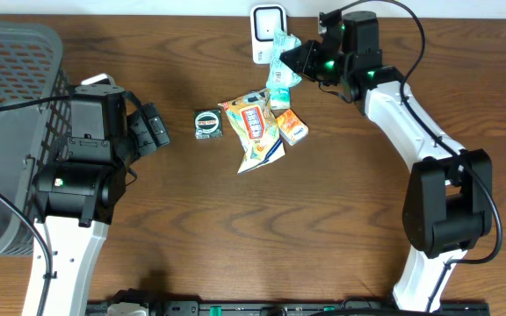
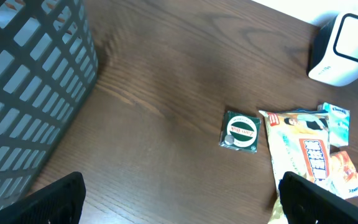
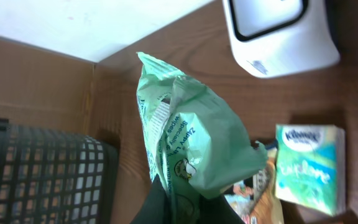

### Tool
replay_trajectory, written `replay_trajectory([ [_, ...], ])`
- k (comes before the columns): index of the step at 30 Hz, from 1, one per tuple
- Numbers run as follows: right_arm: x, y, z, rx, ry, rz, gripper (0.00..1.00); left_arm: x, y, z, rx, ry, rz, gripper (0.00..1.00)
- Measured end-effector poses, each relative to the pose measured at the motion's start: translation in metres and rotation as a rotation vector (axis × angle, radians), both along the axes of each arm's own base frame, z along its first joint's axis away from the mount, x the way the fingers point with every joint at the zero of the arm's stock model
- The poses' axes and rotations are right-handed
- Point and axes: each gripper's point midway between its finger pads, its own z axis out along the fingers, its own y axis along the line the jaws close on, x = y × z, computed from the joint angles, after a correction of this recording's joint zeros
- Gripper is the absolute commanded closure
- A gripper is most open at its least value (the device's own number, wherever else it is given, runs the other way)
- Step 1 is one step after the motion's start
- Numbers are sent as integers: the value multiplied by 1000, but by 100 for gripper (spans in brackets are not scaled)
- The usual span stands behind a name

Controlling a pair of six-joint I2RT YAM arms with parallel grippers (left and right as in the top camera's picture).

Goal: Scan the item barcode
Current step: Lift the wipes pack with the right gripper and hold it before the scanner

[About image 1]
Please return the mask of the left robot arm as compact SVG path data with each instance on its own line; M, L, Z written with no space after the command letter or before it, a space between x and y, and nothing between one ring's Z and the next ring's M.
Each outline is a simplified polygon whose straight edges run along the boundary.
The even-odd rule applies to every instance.
M83 315L98 255L140 158L170 142L153 103L111 83L69 90L71 128L34 177L33 251L24 315Z

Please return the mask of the orange tissue pack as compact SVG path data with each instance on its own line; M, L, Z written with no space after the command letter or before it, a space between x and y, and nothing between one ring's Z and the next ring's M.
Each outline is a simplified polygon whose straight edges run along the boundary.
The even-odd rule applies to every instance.
M308 126L291 109L284 111L276 120L280 134L290 146L303 140L309 133Z

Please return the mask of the yellow red snack bag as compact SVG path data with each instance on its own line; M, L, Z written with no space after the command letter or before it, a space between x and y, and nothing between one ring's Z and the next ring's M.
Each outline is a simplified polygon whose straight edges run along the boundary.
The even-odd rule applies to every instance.
M286 152L270 107L269 89L252 91L218 103L242 144L244 156L237 173L243 174L283 157Z

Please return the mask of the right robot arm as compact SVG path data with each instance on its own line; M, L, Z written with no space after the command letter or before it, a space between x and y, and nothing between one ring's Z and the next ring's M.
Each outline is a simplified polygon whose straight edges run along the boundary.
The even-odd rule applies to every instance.
M470 263L467 251L501 226L491 160L448 136L417 102L407 76L384 64L375 13L322 13L318 26L321 41L287 50L280 60L321 90L343 85L341 99L378 126L406 163L401 218L410 250L392 296L403 311L438 312L452 269Z

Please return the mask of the green zam-buk box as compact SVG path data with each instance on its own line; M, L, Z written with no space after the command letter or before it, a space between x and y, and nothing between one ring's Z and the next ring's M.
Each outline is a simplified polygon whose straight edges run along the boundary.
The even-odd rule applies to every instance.
M220 110L194 112L195 138L198 140L223 136Z

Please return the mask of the teal kleenex tissue pack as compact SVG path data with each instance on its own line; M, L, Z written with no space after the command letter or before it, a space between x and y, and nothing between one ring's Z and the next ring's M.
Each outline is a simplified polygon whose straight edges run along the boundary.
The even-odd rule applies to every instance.
M273 111L287 110L291 107L288 88L270 88L270 106Z

